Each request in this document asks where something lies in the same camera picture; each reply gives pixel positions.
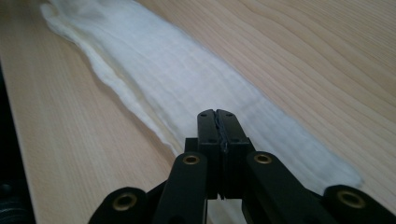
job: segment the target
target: white towel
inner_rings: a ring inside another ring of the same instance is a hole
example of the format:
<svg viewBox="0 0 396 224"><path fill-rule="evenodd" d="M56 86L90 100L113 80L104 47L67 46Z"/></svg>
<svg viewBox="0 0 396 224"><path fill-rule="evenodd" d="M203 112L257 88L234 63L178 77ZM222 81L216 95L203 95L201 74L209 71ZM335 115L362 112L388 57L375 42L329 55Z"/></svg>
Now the white towel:
<svg viewBox="0 0 396 224"><path fill-rule="evenodd" d="M50 0L42 14L57 34L76 43L111 87L175 154L195 137L207 109L235 113L258 150L277 155L303 185L321 194L331 185L357 187L361 178L230 65L132 0ZM222 207L211 203L215 223ZM235 205L222 223L240 223Z"/></svg>

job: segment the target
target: wooden table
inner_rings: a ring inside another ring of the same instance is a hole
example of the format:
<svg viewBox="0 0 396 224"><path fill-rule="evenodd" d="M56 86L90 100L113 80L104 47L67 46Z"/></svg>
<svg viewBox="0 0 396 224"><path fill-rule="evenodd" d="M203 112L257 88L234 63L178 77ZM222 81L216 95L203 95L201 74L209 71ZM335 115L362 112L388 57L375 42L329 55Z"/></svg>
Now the wooden table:
<svg viewBox="0 0 396 224"><path fill-rule="evenodd" d="M353 164L396 212L396 2L145 0ZM38 223L86 223L109 192L149 190L173 155L49 30L0 1L0 57Z"/></svg>

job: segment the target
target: cloth fold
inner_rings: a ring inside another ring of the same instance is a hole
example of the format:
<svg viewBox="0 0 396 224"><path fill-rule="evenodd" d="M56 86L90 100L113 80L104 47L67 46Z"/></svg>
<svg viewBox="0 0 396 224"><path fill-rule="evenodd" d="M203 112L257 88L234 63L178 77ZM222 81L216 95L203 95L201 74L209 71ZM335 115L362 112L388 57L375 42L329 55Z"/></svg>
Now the cloth fold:
<svg viewBox="0 0 396 224"><path fill-rule="evenodd" d="M135 1L50 0L41 11L175 154L196 136L197 114L219 108L233 112L255 148L277 155L306 188L321 194L331 185L361 183L349 164L230 65ZM215 210L209 215L218 223ZM231 216L227 223L240 220Z"/></svg>

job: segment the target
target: brass screw hole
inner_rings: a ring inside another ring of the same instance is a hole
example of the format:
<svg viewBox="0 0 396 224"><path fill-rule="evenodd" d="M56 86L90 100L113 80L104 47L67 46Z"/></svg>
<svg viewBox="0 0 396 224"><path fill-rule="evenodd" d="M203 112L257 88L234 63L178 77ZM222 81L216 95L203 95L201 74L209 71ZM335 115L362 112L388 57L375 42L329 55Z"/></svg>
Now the brass screw hole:
<svg viewBox="0 0 396 224"><path fill-rule="evenodd" d="M183 162L188 165L194 165L199 162L199 157L197 156L186 156L183 158Z"/></svg>
<svg viewBox="0 0 396 224"><path fill-rule="evenodd" d="M338 200L340 200L341 203L344 203L349 207L361 209L366 206L366 202L361 196L348 190L338 191L337 198Z"/></svg>
<svg viewBox="0 0 396 224"><path fill-rule="evenodd" d="M264 155L264 154L258 154L256 156L254 156L254 160L261 164L268 164L268 163L272 162L271 157Z"/></svg>
<svg viewBox="0 0 396 224"><path fill-rule="evenodd" d="M123 193L114 200L113 208L116 211L123 212L134 207L136 202L137 202L136 195L132 193Z"/></svg>

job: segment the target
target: white fabric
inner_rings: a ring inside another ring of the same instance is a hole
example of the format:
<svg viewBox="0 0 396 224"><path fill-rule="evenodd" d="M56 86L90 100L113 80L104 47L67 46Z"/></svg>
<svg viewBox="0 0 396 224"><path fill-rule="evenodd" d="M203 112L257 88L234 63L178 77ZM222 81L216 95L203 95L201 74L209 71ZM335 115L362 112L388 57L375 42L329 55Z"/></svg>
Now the white fabric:
<svg viewBox="0 0 396 224"><path fill-rule="evenodd" d="M254 146L277 155L307 188L322 193L361 182L230 65L136 2L51 0L41 9L49 27L87 54L96 75L175 154L196 136L197 114L220 108L235 113ZM217 222L215 210L209 214ZM226 223L241 222L232 218Z"/></svg>

